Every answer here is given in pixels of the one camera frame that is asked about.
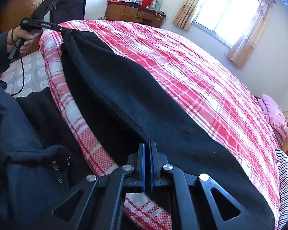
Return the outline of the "person left hand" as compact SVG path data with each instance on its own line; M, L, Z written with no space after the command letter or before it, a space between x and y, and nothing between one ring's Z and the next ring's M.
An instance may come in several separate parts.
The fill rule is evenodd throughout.
M30 34L26 30L23 30L20 26L17 26L14 29L11 29L7 34L7 53L10 53L17 39L25 39L23 46L20 48L21 54L26 53L28 49L32 46L37 38L39 32L34 35Z

